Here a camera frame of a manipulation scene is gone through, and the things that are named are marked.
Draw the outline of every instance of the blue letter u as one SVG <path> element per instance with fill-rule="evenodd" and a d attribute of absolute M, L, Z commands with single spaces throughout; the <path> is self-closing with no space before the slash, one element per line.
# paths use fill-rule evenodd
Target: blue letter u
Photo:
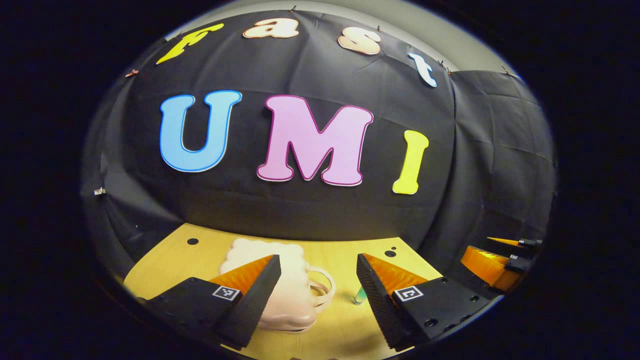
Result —
<path fill-rule="evenodd" d="M 198 151 L 187 150 L 182 143 L 184 118 L 187 109 L 195 102 L 191 95 L 170 97 L 160 105 L 160 153 L 167 165 L 183 172 L 201 172 L 216 166 L 227 149 L 227 133 L 231 107 L 242 99 L 242 94 L 233 90 L 220 90 L 207 94 L 209 128 L 207 141 Z"/>

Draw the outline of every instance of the pink letter m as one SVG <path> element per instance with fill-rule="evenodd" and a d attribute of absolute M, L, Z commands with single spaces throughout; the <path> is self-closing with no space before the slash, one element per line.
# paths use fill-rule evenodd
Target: pink letter m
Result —
<path fill-rule="evenodd" d="M 267 160 L 258 167 L 258 176 L 267 181 L 287 181 L 293 169 L 287 165 L 289 145 L 304 180 L 311 180 L 332 152 L 329 167 L 322 171 L 324 182 L 355 186 L 362 182 L 360 155 L 367 126 L 373 114 L 357 106 L 343 106 L 324 130 L 318 130 L 311 109 L 302 97 L 276 95 L 266 101 L 273 112 Z"/>

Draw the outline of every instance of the bag handle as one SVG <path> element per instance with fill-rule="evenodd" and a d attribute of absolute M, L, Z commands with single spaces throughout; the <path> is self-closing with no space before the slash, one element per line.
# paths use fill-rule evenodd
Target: bag handle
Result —
<path fill-rule="evenodd" d="M 328 290 L 326 286 L 313 281 L 314 287 L 321 288 L 322 290 L 324 290 L 324 292 L 326 292 L 326 294 L 316 297 L 317 303 L 319 304 L 318 306 L 316 306 L 316 313 L 321 313 L 329 306 L 329 304 L 331 304 L 331 299 L 333 299 L 333 296 L 335 295 L 335 281 L 333 280 L 333 277 L 331 276 L 331 274 L 329 274 L 323 268 L 310 266 L 309 271 L 319 272 L 320 274 L 323 274 L 327 279 L 329 279 L 329 283 L 331 284 L 331 289 Z"/>

